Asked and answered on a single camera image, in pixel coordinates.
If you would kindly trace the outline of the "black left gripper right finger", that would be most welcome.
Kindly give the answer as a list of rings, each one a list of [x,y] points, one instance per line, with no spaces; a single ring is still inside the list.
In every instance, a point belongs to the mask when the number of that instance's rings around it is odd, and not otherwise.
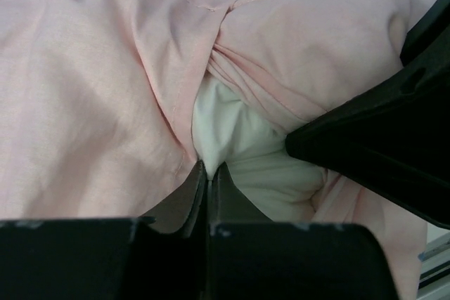
[[[207,197],[209,298],[398,298],[383,250],[367,228],[271,221],[237,189],[226,165]]]

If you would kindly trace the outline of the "purple Elsa print pillowcase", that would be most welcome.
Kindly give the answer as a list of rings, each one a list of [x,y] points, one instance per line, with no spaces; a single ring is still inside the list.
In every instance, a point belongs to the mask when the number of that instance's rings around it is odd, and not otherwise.
[[[202,161],[207,75],[286,137],[398,72],[433,2],[1,0],[1,217],[140,216]],[[321,169],[310,221],[366,226],[415,299],[426,222]]]

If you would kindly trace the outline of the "white pillow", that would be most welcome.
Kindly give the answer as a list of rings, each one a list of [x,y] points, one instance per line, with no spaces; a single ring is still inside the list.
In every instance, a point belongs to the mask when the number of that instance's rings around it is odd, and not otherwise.
[[[271,220],[313,218],[312,198],[323,187],[323,170],[290,157],[285,134],[213,76],[200,85],[192,136],[209,178],[226,164],[239,191]]]

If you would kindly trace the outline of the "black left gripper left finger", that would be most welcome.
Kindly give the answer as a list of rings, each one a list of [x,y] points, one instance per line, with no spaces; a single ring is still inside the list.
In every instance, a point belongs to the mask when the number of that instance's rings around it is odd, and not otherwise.
[[[140,217],[1,222],[2,299],[199,299],[207,177],[197,163]]]

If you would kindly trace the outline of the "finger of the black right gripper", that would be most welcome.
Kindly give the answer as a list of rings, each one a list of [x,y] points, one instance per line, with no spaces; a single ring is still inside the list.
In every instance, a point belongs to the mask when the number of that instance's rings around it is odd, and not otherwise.
[[[449,0],[436,0],[406,35],[400,55],[402,65],[417,58],[448,26]]]
[[[290,133],[290,156],[449,227],[449,63],[414,63]]]

